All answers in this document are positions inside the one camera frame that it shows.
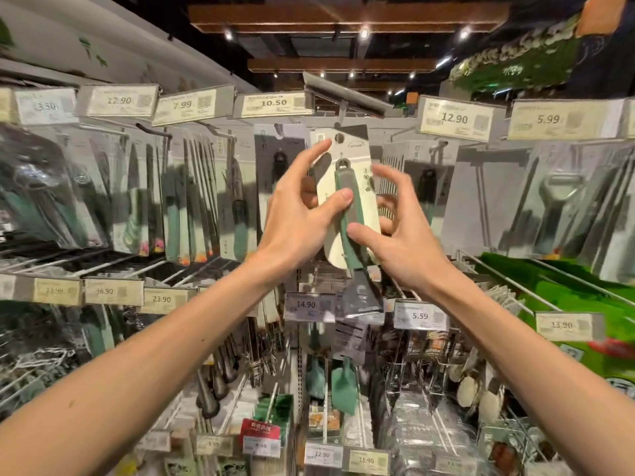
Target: hanging greenery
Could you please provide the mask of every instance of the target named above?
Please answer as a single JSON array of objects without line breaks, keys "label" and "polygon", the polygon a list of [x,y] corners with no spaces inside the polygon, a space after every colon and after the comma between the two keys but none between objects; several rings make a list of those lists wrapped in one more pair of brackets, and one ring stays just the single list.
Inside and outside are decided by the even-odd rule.
[{"label": "hanging greenery", "polygon": [[578,53],[580,15],[536,29],[503,47],[466,58],[449,74],[456,87],[471,92],[543,88],[569,79]]}]

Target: finger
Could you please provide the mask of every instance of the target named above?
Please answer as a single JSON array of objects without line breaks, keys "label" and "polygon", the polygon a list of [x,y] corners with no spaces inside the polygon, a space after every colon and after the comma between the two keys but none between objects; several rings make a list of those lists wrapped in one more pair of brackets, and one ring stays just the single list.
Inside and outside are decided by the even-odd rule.
[{"label": "finger", "polygon": [[397,213],[397,197],[390,193],[383,193],[381,195],[377,195],[377,207],[385,207],[390,210],[393,214]]},{"label": "finger", "polygon": [[319,205],[318,197],[315,193],[301,192],[300,197],[302,198],[302,203],[309,209],[314,209]]},{"label": "finger", "polygon": [[331,223],[333,218],[342,212],[353,201],[353,191],[350,188],[343,188],[333,193],[322,205],[312,211],[325,225]]},{"label": "finger", "polygon": [[386,239],[385,235],[375,232],[367,225],[358,224],[356,222],[349,224],[346,228],[346,233],[355,242],[361,246],[366,246],[372,250],[375,255],[381,257],[382,245]]},{"label": "finger", "polygon": [[419,205],[410,175],[399,172],[397,169],[387,165],[373,164],[372,169],[373,174],[387,178],[397,187],[399,204],[397,207],[398,213],[395,215],[404,215],[405,212],[409,212],[412,208]]},{"label": "finger", "polygon": [[309,177],[308,175],[302,177],[302,191],[303,192],[311,192],[317,193],[318,187],[316,186],[316,180],[313,177]]},{"label": "finger", "polygon": [[394,220],[390,220],[388,217],[379,217],[379,227],[382,233],[392,235],[396,229],[396,224]]},{"label": "finger", "polygon": [[300,185],[302,183],[302,178],[306,176],[311,164],[315,162],[320,155],[327,151],[330,146],[331,139],[326,139],[316,143],[311,148],[300,152],[290,167],[286,170],[278,184],[292,183],[294,185]]}]

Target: person's left hand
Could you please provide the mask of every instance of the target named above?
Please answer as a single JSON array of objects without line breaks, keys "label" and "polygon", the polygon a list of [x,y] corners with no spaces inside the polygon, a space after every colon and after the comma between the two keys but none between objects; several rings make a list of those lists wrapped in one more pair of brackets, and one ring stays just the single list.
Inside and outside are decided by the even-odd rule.
[{"label": "person's left hand", "polygon": [[312,258],[324,245],[333,218],[353,201],[349,188],[338,190],[319,207],[307,207],[313,195],[305,187],[311,164],[331,146],[324,140],[301,152],[275,185],[267,206],[267,221],[259,253],[282,261],[282,269],[293,270]]}]

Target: ceiling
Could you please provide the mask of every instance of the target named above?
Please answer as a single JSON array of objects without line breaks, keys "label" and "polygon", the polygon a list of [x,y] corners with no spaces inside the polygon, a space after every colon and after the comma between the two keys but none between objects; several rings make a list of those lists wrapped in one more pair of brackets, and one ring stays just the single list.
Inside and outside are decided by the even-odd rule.
[{"label": "ceiling", "polygon": [[180,27],[176,37],[261,90],[301,89],[308,70],[401,103],[408,91],[438,94],[454,63],[564,20],[584,1],[135,0],[135,8]]}]

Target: hand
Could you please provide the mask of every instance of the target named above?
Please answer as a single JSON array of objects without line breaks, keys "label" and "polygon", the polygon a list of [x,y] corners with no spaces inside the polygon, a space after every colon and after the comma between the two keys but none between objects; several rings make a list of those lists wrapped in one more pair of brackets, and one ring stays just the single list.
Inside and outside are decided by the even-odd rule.
[{"label": "hand", "polygon": [[433,281],[454,267],[425,219],[410,176],[383,165],[373,165],[373,173],[397,187],[397,197],[377,196],[377,204],[393,214],[393,220],[380,218],[382,232],[391,236],[358,223],[349,224],[347,233],[358,244],[370,248],[382,268],[400,285],[429,295]]},{"label": "hand", "polygon": [[310,209],[314,189],[306,177],[311,164],[331,146],[324,140],[301,152],[275,185],[267,206],[267,221],[259,253],[281,261],[284,273],[312,258],[324,245],[333,218],[353,201],[353,191],[345,188],[331,195],[322,205]]}]

